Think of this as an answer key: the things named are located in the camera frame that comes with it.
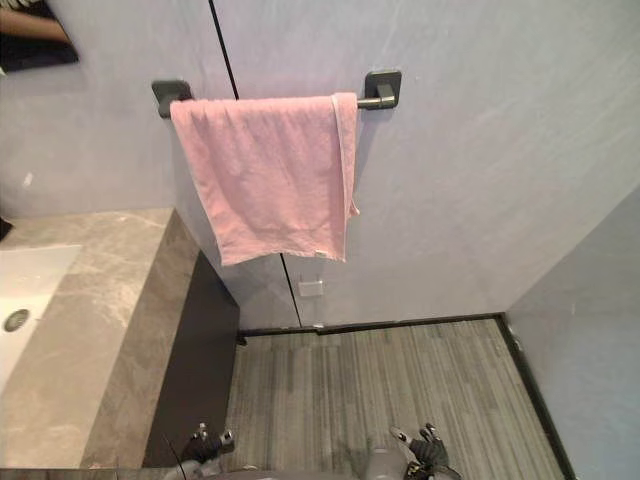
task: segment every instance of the person's arm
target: person's arm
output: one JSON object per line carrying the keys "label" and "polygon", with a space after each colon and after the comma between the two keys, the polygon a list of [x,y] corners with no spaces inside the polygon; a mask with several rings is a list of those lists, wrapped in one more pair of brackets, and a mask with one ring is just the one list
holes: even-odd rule
{"label": "person's arm", "polygon": [[71,43],[56,20],[0,8],[0,32],[18,37],[42,38]]}

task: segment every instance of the countertop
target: countertop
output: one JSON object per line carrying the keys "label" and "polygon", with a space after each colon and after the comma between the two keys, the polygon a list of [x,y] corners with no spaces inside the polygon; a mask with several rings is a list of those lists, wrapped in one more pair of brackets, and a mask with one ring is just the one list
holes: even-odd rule
{"label": "countertop", "polygon": [[0,244],[3,250],[72,244],[82,250],[0,400],[2,466],[80,465],[172,212],[12,220],[14,228]]}

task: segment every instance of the towel bar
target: towel bar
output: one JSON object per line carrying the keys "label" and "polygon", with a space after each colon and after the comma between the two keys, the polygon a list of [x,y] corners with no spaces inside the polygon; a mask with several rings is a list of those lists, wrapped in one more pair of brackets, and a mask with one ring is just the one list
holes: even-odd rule
{"label": "towel bar", "polygon": [[[369,72],[364,78],[364,96],[358,99],[358,108],[365,110],[386,110],[395,108],[400,99],[400,70],[382,70]],[[193,98],[191,87],[184,80],[154,80],[151,89],[158,100],[158,113],[161,118],[169,118],[169,105],[174,100]]]}

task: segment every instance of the electrical outlet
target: electrical outlet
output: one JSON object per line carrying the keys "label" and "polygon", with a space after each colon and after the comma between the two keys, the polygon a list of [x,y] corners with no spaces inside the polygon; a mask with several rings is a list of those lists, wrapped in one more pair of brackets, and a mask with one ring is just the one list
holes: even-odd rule
{"label": "electrical outlet", "polygon": [[298,292],[301,297],[318,297],[324,294],[322,280],[315,282],[298,282]]}

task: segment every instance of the pink towel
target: pink towel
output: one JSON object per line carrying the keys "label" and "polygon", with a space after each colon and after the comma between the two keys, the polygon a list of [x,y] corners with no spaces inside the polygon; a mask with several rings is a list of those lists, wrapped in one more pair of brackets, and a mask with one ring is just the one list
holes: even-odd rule
{"label": "pink towel", "polygon": [[171,103],[222,265],[269,253],[345,260],[357,99]]}

